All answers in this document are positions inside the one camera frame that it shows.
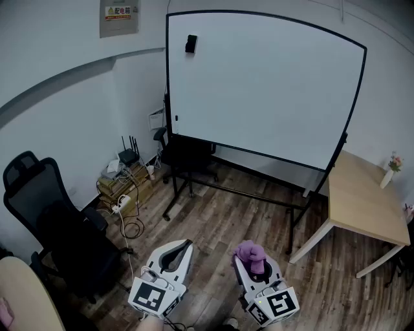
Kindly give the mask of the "white power strip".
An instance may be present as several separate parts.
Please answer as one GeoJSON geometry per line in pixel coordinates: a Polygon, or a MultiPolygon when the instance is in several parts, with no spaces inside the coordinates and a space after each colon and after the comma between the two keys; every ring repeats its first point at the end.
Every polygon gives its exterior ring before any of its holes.
{"type": "Polygon", "coordinates": [[[113,213],[120,213],[131,200],[129,195],[120,195],[115,205],[112,207],[113,213]]]}

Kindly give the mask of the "white vase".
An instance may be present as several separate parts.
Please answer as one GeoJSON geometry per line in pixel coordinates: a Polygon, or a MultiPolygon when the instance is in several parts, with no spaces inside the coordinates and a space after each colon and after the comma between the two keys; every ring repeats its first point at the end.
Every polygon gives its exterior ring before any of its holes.
{"type": "Polygon", "coordinates": [[[384,175],[384,177],[383,177],[383,179],[380,183],[380,188],[381,189],[384,189],[389,184],[389,182],[391,181],[393,175],[394,175],[394,170],[389,169],[387,171],[387,173],[384,175]]]}

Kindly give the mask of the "black router with antennas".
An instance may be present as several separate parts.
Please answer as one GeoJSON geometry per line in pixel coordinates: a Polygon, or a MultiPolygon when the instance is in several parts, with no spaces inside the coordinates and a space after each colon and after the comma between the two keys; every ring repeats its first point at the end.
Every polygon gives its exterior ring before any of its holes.
{"type": "Polygon", "coordinates": [[[130,166],[140,160],[140,153],[136,140],[133,136],[129,135],[129,148],[125,145],[124,137],[122,136],[123,150],[118,153],[120,161],[125,166],[130,166]]]}

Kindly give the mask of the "stack of cardboard boxes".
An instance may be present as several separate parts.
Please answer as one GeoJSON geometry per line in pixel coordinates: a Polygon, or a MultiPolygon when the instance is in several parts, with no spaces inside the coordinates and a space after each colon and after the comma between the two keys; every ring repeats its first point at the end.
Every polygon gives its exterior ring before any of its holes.
{"type": "Polygon", "coordinates": [[[101,176],[96,187],[100,200],[114,213],[118,203],[122,203],[120,198],[122,195],[129,197],[120,210],[122,213],[127,213],[139,208],[153,192],[147,169],[138,162],[131,167],[124,167],[113,179],[101,176]]]}

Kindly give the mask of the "black mesh office chair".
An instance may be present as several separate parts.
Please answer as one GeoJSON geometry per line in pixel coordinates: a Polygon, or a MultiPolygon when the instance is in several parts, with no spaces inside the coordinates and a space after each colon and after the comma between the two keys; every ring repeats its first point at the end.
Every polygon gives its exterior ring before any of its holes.
{"type": "Polygon", "coordinates": [[[113,287],[122,254],[133,250],[117,248],[107,238],[108,223],[95,209],[74,206],[53,158],[21,153],[5,167],[3,184],[5,207],[43,247],[32,263],[50,255],[56,269],[46,273],[61,277],[72,293],[92,304],[113,287]]]}

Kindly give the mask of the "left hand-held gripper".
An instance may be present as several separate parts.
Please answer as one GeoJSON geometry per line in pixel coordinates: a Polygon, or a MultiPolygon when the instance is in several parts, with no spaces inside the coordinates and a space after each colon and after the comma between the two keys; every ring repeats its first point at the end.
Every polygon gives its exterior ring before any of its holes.
{"type": "Polygon", "coordinates": [[[147,315],[164,320],[181,302],[187,288],[183,285],[190,269],[194,245],[189,239],[175,240],[155,249],[147,265],[163,273],[144,267],[135,277],[128,303],[147,315]]]}

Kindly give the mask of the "pink soft item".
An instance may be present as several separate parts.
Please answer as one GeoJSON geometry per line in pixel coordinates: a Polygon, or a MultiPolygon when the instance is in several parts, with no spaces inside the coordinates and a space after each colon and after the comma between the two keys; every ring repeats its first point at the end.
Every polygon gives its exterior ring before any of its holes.
{"type": "Polygon", "coordinates": [[[14,313],[10,308],[8,302],[3,297],[0,297],[0,322],[6,328],[9,329],[14,321],[14,313]]]}

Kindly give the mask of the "pink flower bouquet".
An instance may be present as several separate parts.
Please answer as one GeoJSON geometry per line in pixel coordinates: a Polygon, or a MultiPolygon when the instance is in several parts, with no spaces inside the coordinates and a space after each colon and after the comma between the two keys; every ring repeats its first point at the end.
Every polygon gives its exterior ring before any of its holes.
{"type": "Polygon", "coordinates": [[[392,154],[391,154],[390,161],[388,163],[388,167],[394,173],[398,173],[398,172],[401,171],[403,161],[404,161],[404,159],[401,156],[397,155],[396,151],[393,151],[392,154]]]}

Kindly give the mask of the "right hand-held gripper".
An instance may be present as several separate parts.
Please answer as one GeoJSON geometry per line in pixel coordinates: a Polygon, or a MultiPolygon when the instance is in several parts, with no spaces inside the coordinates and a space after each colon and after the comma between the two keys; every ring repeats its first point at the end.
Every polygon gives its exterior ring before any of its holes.
{"type": "Polygon", "coordinates": [[[233,256],[233,266],[239,284],[247,292],[241,297],[243,310],[250,314],[259,326],[268,326],[295,314],[299,309],[293,287],[281,279],[279,264],[273,259],[264,260],[263,281],[268,286],[256,290],[242,260],[233,256]]]}

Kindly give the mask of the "beige round table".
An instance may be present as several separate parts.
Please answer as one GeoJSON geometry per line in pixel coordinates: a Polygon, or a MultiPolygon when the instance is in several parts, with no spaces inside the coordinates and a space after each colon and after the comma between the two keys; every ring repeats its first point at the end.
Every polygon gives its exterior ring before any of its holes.
{"type": "Polygon", "coordinates": [[[0,298],[6,300],[14,316],[8,331],[65,331],[43,283],[17,257],[0,260],[0,298]]]}

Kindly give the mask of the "large whiteboard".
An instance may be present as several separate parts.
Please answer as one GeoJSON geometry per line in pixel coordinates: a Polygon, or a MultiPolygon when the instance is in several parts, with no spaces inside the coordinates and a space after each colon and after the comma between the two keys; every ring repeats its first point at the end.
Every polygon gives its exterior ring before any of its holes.
{"type": "Polygon", "coordinates": [[[349,125],[367,49],[308,22],[258,12],[166,17],[174,133],[324,171],[349,125]],[[194,54],[185,53],[196,35],[194,54]]]}

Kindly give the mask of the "light wooden table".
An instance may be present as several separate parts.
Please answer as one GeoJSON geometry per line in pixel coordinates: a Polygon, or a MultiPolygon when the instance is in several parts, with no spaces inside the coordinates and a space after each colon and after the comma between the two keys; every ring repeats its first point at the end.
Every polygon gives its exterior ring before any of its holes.
{"type": "Polygon", "coordinates": [[[381,258],[356,274],[372,272],[403,247],[410,245],[408,225],[392,183],[384,189],[380,181],[384,170],[347,151],[342,151],[328,177],[329,212],[327,220],[308,241],[294,252],[294,264],[307,254],[333,228],[342,228],[395,246],[381,258]]]}

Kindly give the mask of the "purple microfibre cloth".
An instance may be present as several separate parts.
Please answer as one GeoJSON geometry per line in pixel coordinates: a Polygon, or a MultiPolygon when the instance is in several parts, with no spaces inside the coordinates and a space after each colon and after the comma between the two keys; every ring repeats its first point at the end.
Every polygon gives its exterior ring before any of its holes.
{"type": "Polygon", "coordinates": [[[234,254],[250,268],[252,274],[263,275],[265,273],[267,256],[262,246],[255,244],[252,240],[246,240],[237,246],[234,254]]]}

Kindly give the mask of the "grey wall electrical panel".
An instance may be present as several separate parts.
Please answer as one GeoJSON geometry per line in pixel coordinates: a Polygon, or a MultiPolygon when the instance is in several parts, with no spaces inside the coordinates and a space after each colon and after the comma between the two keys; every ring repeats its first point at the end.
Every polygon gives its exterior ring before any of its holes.
{"type": "Polygon", "coordinates": [[[100,0],[100,38],[136,34],[140,0],[100,0]]]}

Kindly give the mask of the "white wall box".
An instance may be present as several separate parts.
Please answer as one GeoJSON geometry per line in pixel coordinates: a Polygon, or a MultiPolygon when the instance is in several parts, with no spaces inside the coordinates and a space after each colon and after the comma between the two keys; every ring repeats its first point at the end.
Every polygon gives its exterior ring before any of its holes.
{"type": "Polygon", "coordinates": [[[165,125],[165,108],[160,108],[148,114],[149,130],[156,130],[165,125]]]}

